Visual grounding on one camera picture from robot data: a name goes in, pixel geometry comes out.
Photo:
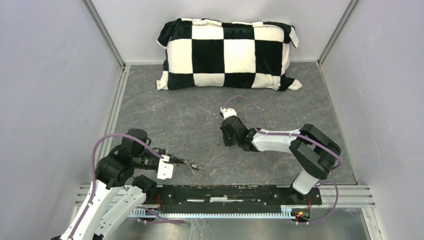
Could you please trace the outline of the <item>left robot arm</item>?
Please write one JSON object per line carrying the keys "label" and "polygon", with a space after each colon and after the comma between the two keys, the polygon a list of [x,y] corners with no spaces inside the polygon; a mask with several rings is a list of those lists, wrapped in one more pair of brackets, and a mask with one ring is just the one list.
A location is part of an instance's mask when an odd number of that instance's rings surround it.
{"label": "left robot arm", "polygon": [[121,144],[91,163],[89,193],[57,240],[109,239],[132,211],[157,198],[157,183],[145,175],[135,177],[135,169],[155,171],[157,179],[166,180],[172,178],[174,167],[188,163],[165,149],[151,148],[145,130],[132,128],[119,137]]}

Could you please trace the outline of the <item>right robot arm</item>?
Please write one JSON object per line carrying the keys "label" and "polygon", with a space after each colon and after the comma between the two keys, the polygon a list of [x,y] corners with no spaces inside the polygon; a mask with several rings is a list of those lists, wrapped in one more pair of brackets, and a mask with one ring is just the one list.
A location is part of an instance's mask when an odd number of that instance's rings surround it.
{"label": "right robot arm", "polygon": [[248,129],[237,116],[229,116],[222,121],[220,130],[227,147],[293,154],[302,167],[288,191],[295,204],[306,201],[311,189],[341,165],[341,148],[312,124],[291,131]]}

